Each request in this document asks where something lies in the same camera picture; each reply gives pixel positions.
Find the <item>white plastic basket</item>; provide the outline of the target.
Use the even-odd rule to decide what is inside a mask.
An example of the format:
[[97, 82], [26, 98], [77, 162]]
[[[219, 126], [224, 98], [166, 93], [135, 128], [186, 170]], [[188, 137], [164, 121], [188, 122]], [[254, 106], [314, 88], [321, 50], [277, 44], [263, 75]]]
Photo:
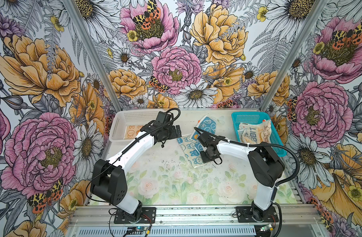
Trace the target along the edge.
[[109, 131], [109, 141], [112, 143], [127, 144], [132, 139], [124, 139], [128, 125], [142, 125], [156, 119], [158, 112], [164, 109], [133, 109], [118, 112]]

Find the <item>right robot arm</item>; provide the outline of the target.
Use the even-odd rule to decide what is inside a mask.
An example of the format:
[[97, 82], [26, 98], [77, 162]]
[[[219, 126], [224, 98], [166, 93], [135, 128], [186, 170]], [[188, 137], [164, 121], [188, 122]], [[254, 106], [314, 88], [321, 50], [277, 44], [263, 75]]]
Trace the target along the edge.
[[208, 132], [201, 133], [197, 140], [203, 147], [200, 156], [204, 163], [216, 159], [221, 160], [222, 155], [233, 156], [250, 163], [258, 186], [249, 213], [255, 221], [265, 221], [272, 212], [277, 186], [281, 184], [280, 178], [285, 170], [285, 165], [274, 148], [283, 150], [286, 148], [279, 144], [267, 142], [245, 144]]

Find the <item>teal plastic basket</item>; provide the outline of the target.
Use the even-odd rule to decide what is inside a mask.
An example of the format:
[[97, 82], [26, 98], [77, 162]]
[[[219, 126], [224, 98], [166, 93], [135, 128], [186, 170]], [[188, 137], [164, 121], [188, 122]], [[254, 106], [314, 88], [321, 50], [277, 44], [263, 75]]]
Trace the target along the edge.
[[239, 142], [245, 144], [267, 142], [283, 146], [268, 114], [263, 112], [234, 112], [231, 117]]

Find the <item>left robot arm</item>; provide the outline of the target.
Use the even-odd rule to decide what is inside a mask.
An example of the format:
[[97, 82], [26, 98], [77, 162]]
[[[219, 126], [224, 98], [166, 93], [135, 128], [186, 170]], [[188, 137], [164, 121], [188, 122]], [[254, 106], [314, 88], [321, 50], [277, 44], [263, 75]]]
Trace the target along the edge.
[[137, 136], [119, 153], [108, 160], [98, 160], [93, 169], [90, 191], [121, 211], [122, 217], [138, 222], [143, 216], [142, 202], [128, 192], [126, 173], [136, 160], [155, 144], [181, 137], [181, 128], [174, 125], [180, 117], [178, 108], [159, 112], [155, 120], [144, 125]]

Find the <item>blue and cream towel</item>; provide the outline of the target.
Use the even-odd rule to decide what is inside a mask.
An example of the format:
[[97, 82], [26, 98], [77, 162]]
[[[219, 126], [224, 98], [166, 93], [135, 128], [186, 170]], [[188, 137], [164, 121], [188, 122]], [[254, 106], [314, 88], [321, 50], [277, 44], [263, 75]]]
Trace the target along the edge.
[[[204, 116], [197, 123], [197, 127], [204, 131], [215, 134], [216, 121], [209, 116]], [[203, 151], [203, 146], [198, 141], [197, 139], [198, 137], [199, 133], [197, 131], [194, 131], [190, 135], [185, 135], [177, 139], [180, 148], [184, 152], [184, 156], [187, 158], [187, 160], [189, 161], [189, 163], [192, 165], [193, 168], [197, 168], [204, 165], [202, 158], [200, 156], [200, 152]]]

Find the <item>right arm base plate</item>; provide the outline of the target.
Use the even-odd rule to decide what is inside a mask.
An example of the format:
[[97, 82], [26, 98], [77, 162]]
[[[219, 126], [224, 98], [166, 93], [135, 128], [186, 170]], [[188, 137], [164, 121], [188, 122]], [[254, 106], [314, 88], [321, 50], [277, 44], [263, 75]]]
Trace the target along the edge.
[[267, 210], [252, 206], [237, 206], [235, 212], [239, 223], [276, 223], [279, 221], [273, 206], [270, 206]]

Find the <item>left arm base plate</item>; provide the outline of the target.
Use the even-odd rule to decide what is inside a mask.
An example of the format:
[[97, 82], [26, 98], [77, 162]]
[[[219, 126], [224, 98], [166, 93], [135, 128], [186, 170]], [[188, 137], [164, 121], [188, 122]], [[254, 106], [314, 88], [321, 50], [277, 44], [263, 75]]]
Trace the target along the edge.
[[156, 211], [156, 207], [140, 207], [133, 214], [129, 214], [118, 208], [113, 222], [114, 224], [154, 224]]

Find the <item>orange patterned towel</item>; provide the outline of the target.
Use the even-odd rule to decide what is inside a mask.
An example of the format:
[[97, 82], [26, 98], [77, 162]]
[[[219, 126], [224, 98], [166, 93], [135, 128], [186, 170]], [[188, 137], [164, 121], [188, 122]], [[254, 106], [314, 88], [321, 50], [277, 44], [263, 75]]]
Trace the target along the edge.
[[126, 127], [124, 139], [134, 139], [140, 132], [142, 125], [128, 125]]

